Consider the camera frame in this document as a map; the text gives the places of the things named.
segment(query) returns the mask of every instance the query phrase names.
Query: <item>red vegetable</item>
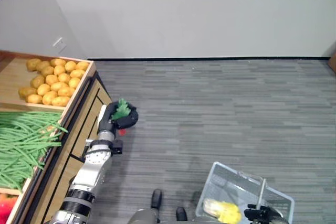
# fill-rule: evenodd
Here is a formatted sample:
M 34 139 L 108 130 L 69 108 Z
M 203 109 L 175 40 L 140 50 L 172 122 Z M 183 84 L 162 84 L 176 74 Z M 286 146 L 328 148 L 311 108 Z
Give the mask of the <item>red vegetable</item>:
M 125 134 L 126 134 L 126 130 L 125 129 L 119 130 L 119 135 L 124 136 Z
M 12 211 L 17 197 L 8 197 L 7 194 L 0 194 L 0 224 L 5 224 Z

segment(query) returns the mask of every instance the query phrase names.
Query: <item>black baseboard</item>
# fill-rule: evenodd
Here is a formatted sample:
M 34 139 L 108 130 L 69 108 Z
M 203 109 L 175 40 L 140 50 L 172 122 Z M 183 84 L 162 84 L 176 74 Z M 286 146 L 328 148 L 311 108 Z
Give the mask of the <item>black baseboard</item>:
M 209 58 L 88 58 L 94 61 L 211 61 L 211 60 L 329 60 L 329 57 L 280 56 L 280 57 L 209 57 Z

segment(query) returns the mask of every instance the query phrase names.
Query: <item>green bean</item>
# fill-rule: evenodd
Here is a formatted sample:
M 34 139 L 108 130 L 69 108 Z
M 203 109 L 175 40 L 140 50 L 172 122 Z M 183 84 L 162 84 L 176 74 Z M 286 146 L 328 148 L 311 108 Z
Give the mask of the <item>green bean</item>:
M 0 186 L 21 190 L 33 167 L 43 169 L 41 158 L 49 148 L 60 146 L 58 137 L 67 132 L 59 119 L 55 112 L 0 112 Z

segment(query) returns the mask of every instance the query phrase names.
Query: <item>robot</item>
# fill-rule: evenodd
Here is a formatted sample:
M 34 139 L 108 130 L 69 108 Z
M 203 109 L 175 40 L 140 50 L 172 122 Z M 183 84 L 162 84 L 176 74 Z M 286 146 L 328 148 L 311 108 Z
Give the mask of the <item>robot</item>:
M 128 103 L 131 110 L 128 116 L 112 121 L 112 115 L 118 108 L 118 102 L 103 105 L 98 116 L 97 140 L 86 140 L 85 162 L 72 181 L 60 209 L 54 214 L 48 224 L 87 224 L 92 204 L 96 198 L 100 184 L 109 166 L 112 164 L 113 154 L 122 154 L 122 141 L 116 140 L 116 130 L 132 127 L 138 121 L 136 107 Z M 128 224 L 155 224 L 159 221 L 159 209 L 162 193 L 154 190 L 151 208 L 138 210 Z M 244 211 L 246 218 L 252 223 L 260 224 L 288 224 L 284 218 L 270 207 L 248 205 Z M 185 224 L 218 223 L 210 217 L 196 217 L 188 221 L 185 210 L 176 210 L 177 221 Z

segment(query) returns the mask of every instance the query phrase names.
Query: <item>wire basket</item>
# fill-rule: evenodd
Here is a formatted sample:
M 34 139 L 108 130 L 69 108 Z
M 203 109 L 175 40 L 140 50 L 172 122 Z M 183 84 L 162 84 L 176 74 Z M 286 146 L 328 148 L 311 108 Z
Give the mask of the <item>wire basket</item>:
M 250 224 L 244 216 L 244 210 L 247 204 L 257 203 L 259 192 L 259 181 L 219 162 L 214 162 L 199 198 L 196 216 L 209 216 L 203 211 L 203 201 L 205 198 L 210 198 L 236 204 L 243 215 L 239 224 Z M 290 196 L 266 186 L 261 205 L 279 210 L 284 218 L 290 224 L 292 223 L 294 200 Z

